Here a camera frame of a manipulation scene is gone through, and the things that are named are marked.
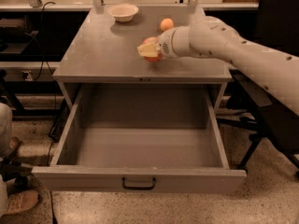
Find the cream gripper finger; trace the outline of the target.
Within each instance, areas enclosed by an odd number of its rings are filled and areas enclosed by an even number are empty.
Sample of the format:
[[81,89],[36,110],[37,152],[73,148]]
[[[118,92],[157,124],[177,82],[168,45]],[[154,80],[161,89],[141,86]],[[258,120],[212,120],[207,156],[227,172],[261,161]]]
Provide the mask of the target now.
[[137,51],[142,57],[155,58],[160,54],[159,48],[155,42],[149,42],[147,44],[142,44],[137,48]]

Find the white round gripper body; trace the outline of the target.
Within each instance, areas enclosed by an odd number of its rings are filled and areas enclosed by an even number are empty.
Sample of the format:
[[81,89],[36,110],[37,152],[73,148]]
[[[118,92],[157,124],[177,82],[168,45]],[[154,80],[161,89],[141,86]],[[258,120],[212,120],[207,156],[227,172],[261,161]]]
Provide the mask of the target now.
[[165,58],[190,55],[189,31],[189,26],[179,26],[166,30],[158,37],[158,45]]

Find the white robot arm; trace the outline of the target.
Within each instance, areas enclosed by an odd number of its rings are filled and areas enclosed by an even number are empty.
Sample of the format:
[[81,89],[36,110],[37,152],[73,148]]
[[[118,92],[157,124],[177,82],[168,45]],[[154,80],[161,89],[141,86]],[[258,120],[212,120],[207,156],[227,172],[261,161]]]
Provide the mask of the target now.
[[225,61],[299,115],[299,58],[248,41],[225,22],[203,16],[137,48],[147,58],[207,56]]

